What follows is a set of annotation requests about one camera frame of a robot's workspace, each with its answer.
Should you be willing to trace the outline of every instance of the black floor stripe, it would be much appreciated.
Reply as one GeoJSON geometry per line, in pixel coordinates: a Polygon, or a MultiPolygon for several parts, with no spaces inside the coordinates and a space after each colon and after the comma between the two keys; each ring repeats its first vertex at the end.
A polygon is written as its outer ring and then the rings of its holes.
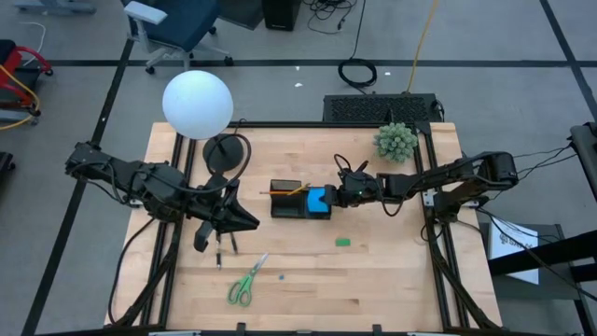
{"type": "Polygon", "coordinates": [[[563,54],[566,57],[566,61],[570,63],[570,69],[572,70],[573,75],[575,76],[576,83],[580,88],[580,92],[582,96],[585,98],[585,102],[589,107],[589,111],[593,115],[594,119],[597,119],[597,102],[595,102],[595,96],[593,95],[592,90],[590,89],[589,83],[585,79],[585,76],[580,69],[580,63],[576,61],[576,57],[566,40],[566,37],[563,34],[562,27],[558,23],[558,19],[556,19],[555,14],[553,13],[553,9],[549,5],[548,0],[540,0],[541,7],[545,11],[545,14],[548,17],[549,24],[551,25],[551,29],[553,30],[553,34],[556,35],[558,39],[558,43],[562,48],[563,54]]]}
{"type": "MultiPolygon", "coordinates": [[[[129,59],[129,56],[131,55],[131,50],[132,41],[129,40],[124,46],[124,50],[122,51],[122,55],[120,56],[120,61],[118,61],[117,71],[114,74],[114,79],[112,79],[112,85],[110,86],[108,94],[105,97],[102,113],[100,114],[100,117],[98,119],[95,131],[93,132],[92,140],[95,141],[98,145],[102,140],[102,135],[104,134],[105,130],[105,124],[107,123],[107,119],[110,116],[110,111],[112,110],[112,105],[114,104],[114,100],[116,99],[118,87],[120,86],[120,81],[122,80],[122,76],[124,75],[124,69],[126,68],[126,62],[129,59]]],[[[81,204],[81,199],[83,198],[84,191],[85,183],[77,181],[75,189],[73,190],[73,195],[71,196],[71,199],[66,208],[66,213],[64,214],[64,218],[62,219],[62,224],[60,230],[58,231],[58,236],[56,237],[56,241],[54,242],[54,247],[52,247],[52,251],[49,255],[46,270],[42,275],[41,282],[39,283],[39,287],[37,288],[37,292],[35,293],[34,302],[32,303],[31,309],[29,310],[29,314],[27,315],[27,320],[25,321],[25,325],[23,326],[21,335],[29,336],[35,334],[35,330],[37,329],[37,325],[39,324],[39,319],[41,318],[41,315],[44,311],[44,306],[46,305],[46,300],[48,299],[49,291],[51,290],[52,284],[54,283],[56,272],[58,272],[58,267],[60,266],[62,254],[64,252],[64,249],[66,248],[68,236],[70,235],[71,229],[73,228],[76,212],[78,211],[78,207],[81,204]]]]}
{"type": "MultiPolygon", "coordinates": [[[[346,60],[239,60],[234,66],[338,66],[346,60]]],[[[411,67],[412,60],[369,60],[376,66],[405,66],[411,67]]],[[[53,60],[53,66],[118,66],[114,60],[53,60]]],[[[597,61],[586,61],[586,66],[597,67],[597,61]]],[[[127,66],[146,66],[146,61],[129,60],[127,66]]],[[[182,61],[162,61],[156,67],[182,67],[182,61]]],[[[193,67],[225,67],[223,61],[192,61],[193,67]]],[[[420,60],[420,67],[565,67],[568,61],[483,61],[483,60],[420,60]]]]}

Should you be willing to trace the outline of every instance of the small green block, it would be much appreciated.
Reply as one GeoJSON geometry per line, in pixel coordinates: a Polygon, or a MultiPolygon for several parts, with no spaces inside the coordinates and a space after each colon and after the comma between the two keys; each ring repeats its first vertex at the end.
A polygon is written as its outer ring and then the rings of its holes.
{"type": "Polygon", "coordinates": [[[348,238],[337,238],[336,239],[336,246],[343,247],[343,246],[350,246],[351,240],[348,238]]]}

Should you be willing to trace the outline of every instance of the succulent plant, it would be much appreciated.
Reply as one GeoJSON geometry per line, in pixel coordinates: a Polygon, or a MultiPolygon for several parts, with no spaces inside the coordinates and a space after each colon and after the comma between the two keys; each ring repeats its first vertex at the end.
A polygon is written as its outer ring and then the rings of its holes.
{"type": "Polygon", "coordinates": [[[403,122],[381,126],[380,133],[373,138],[380,157],[400,163],[410,159],[419,140],[403,122]]]}

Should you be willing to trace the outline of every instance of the white sphere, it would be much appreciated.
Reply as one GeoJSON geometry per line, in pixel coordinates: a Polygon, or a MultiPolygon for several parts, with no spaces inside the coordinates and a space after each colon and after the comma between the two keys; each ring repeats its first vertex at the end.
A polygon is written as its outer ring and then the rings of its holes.
{"type": "Polygon", "coordinates": [[[186,71],[174,77],[161,101],[174,129],[191,139],[218,135],[232,119],[234,104],[220,78],[204,71],[186,71]]]}

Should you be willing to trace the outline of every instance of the wooden tabletop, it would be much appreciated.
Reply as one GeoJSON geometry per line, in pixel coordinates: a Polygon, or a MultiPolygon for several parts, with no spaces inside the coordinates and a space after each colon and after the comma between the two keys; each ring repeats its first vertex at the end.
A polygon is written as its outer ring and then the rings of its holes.
{"type": "MultiPolygon", "coordinates": [[[[271,179],[297,179],[314,186],[339,185],[333,154],[353,167],[368,160],[367,172],[415,174],[414,161],[392,164],[377,158],[372,145],[377,129],[240,129],[251,141],[253,155],[241,177],[240,204],[261,224],[256,231],[235,233],[240,254],[235,256],[227,234],[222,237],[222,270],[215,266],[215,235],[205,253],[193,248],[201,222],[186,220],[179,249],[168,320],[169,329],[366,331],[381,324],[384,331],[440,331],[441,321],[429,249],[420,237],[421,199],[404,203],[400,214],[388,217],[379,203],[357,208],[333,208],[331,220],[270,217],[271,179]],[[352,243],[336,247],[337,238],[352,243]],[[252,287],[251,305],[229,305],[229,286],[243,277],[263,253],[270,256],[252,287]]],[[[461,157],[455,127],[432,124],[438,164],[461,157]]],[[[155,123],[146,161],[172,157],[175,132],[155,123]]],[[[428,168],[424,139],[423,163],[428,168]]],[[[209,175],[197,144],[191,185],[204,184],[209,175]]],[[[181,167],[184,167],[186,145],[181,167]]],[[[228,172],[232,176],[236,171],[228,172]]],[[[472,210],[459,218],[477,225],[472,210]]],[[[127,240],[147,222],[145,210],[133,210],[127,240]]],[[[137,238],[122,263],[114,299],[115,316],[122,316],[147,281],[157,224],[137,238]]],[[[479,233],[452,225],[462,283],[479,307],[495,323],[501,319],[479,233]]],[[[451,321],[458,325],[453,292],[446,282],[451,321]]],[[[152,321],[157,321],[162,288],[156,292],[152,321]]]]}

